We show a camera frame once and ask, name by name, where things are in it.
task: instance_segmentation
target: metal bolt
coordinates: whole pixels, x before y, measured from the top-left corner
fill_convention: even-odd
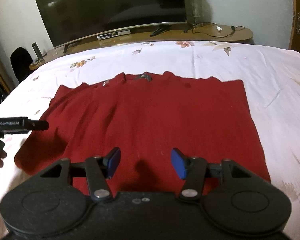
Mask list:
[[[105,198],[110,195],[110,192],[107,191],[106,189],[98,189],[93,194],[97,198]]]
[[[181,194],[184,197],[195,197],[195,196],[197,196],[198,192],[194,189],[185,189],[181,192]]]
[[[140,204],[141,203],[141,199],[135,198],[135,199],[132,200],[132,203],[134,203],[134,204]]]

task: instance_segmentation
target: black chair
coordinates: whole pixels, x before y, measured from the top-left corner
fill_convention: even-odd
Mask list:
[[[29,69],[32,63],[32,57],[29,52],[19,47],[10,56],[10,62],[19,82],[22,82],[29,76],[33,71]]]

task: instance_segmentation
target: tv stand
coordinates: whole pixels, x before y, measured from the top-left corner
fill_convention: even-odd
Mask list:
[[[231,34],[233,31],[231,29],[231,26],[227,25],[218,25],[222,28],[222,31],[219,32],[217,30],[216,25],[214,24],[205,24],[202,27],[195,28],[195,33],[192,33],[191,29],[187,33],[184,32],[186,28],[188,28],[188,25],[180,26],[179,29],[170,29],[166,32],[159,32],[161,35],[158,36],[151,36],[149,35],[153,34],[154,29],[150,29],[145,32],[136,32],[132,33],[131,35],[124,35],[124,36],[116,36],[112,38],[108,38],[105,40],[99,41],[96,36],[91,37],[89,39],[82,40],[81,42],[78,42],[78,44],[68,44],[68,50],[66,54],[63,53],[64,46],[60,46],[54,49],[51,49],[47,52],[47,55],[44,57],[44,61],[42,61],[40,64],[37,62],[33,62],[29,68],[31,70],[36,70],[41,65],[50,62],[52,60],[55,60],[56,58],[62,57],[64,55],[70,55],[78,52],[82,52],[88,49],[97,49],[97,48],[104,48],[104,47],[110,47],[114,45],[120,45],[120,44],[130,44],[130,43],[137,43],[137,42],[155,42],[155,41],[217,41],[217,42],[239,42],[239,43],[250,43],[253,32],[248,29],[238,29],[234,34],[226,36],[228,34]]]
[[[150,34],[150,37],[154,37],[159,35],[160,33],[166,32],[172,25],[161,25],[158,29],[156,29],[153,33]]]

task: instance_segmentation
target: television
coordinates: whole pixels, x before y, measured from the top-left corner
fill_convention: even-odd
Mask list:
[[[36,0],[54,47],[92,35],[186,22],[185,0]]]

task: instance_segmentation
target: white bedsheet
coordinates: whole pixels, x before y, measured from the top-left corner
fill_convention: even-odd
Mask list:
[[[73,63],[82,60],[83,66],[74,66]],[[207,41],[136,43],[88,50],[56,59],[36,70],[0,105],[0,117],[28,116],[37,120],[49,107],[50,99],[60,85],[75,88],[82,82],[95,84],[121,72],[139,74],[145,71],[244,81],[272,184],[292,201],[292,215],[284,232],[292,239],[300,240],[298,52]],[[28,136],[6,135],[4,138],[8,157],[0,170],[0,200],[9,189],[27,178],[15,166],[13,158]],[[5,230],[0,217],[0,237]]]

